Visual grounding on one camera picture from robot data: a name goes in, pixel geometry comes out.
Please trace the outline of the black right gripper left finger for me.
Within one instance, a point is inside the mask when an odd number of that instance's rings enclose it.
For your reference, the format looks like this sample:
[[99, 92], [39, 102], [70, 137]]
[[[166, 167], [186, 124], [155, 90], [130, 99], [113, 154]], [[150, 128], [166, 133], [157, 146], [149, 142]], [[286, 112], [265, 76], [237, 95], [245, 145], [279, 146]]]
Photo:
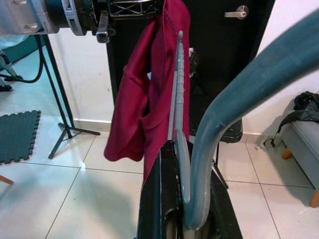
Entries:
[[183, 239], [182, 199], [174, 142], [159, 150], [141, 191], [136, 239]]

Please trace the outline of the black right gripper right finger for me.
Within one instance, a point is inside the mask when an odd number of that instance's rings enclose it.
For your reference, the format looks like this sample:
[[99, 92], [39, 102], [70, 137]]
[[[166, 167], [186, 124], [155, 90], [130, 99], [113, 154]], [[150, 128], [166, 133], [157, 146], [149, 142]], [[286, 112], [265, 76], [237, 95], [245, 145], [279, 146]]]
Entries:
[[210, 212], [214, 215], [218, 239], [243, 239], [228, 186], [215, 162], [210, 179]]

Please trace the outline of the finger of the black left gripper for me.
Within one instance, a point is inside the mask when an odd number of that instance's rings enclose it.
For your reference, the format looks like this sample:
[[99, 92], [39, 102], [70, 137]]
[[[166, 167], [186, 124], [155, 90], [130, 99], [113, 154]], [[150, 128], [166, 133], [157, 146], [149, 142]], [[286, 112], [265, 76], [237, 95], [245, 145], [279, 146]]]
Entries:
[[100, 13], [99, 24], [96, 32], [97, 41], [99, 43], [109, 43], [109, 14], [107, 10]]

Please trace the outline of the dark puzzle foam mat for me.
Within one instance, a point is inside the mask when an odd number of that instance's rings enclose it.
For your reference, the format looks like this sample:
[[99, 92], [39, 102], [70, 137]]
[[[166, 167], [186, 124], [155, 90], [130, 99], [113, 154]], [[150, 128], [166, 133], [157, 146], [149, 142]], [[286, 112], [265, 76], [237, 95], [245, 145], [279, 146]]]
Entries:
[[37, 110], [0, 116], [0, 164], [29, 159], [40, 116]]

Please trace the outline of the black lattice bracket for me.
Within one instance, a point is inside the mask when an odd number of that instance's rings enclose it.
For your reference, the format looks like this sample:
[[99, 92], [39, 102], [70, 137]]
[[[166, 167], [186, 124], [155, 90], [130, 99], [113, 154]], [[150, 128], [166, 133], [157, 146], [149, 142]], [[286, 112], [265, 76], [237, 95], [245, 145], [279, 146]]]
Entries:
[[110, 0], [108, 9], [114, 19], [150, 18], [160, 14], [164, 0]]

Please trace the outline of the red shirt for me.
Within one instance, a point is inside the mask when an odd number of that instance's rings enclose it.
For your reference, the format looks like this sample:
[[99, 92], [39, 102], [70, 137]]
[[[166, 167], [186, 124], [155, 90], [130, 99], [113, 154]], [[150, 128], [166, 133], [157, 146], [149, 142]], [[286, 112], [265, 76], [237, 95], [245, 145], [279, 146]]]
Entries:
[[164, 0], [144, 28], [126, 66], [104, 150], [109, 161], [143, 161], [148, 178], [167, 141], [178, 33], [189, 53], [190, 14], [182, 0]]

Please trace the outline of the black door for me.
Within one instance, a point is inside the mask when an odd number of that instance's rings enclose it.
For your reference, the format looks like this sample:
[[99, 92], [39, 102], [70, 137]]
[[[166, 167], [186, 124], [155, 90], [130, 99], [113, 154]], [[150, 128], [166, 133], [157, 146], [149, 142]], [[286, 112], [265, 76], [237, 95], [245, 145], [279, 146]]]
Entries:
[[[275, 0], [182, 0], [187, 6], [192, 58], [189, 131], [195, 135], [209, 104], [256, 56]], [[245, 5], [248, 16], [225, 18], [225, 12]], [[107, 45], [111, 87], [118, 94], [123, 68], [148, 18], [114, 19], [115, 35]]]

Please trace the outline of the grey upholstered ottoman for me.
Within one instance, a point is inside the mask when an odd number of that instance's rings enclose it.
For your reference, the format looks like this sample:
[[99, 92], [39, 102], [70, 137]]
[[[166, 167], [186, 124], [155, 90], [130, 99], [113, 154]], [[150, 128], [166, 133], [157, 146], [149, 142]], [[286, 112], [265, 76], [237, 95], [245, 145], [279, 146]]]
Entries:
[[319, 119], [312, 120], [305, 111], [293, 111], [284, 117], [278, 130], [286, 145], [283, 159], [294, 157], [313, 185], [312, 208], [319, 207]]

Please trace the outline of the black tripod stand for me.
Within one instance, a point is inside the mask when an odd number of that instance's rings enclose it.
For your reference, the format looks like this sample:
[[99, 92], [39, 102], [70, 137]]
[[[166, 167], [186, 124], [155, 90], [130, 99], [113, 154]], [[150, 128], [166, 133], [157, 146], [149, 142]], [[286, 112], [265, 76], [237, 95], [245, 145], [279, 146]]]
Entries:
[[[91, 134], [95, 136], [100, 135], [100, 133], [98, 131], [92, 131], [75, 127], [73, 121], [73, 114], [66, 96], [66, 92], [57, 67], [57, 63], [53, 54], [53, 49], [50, 44], [49, 37], [47, 35], [35, 35], [34, 38], [38, 46], [41, 64], [44, 66], [45, 71], [47, 73], [51, 89], [62, 119], [62, 122], [58, 123], [58, 127], [61, 129], [61, 135], [48, 156], [49, 159], [53, 159], [63, 141], [70, 140], [81, 133]], [[52, 66], [54, 76], [51, 75], [48, 63], [45, 59], [43, 47], [41, 44], [42, 40], [44, 41], [44, 45], [47, 49], [49, 61]]]

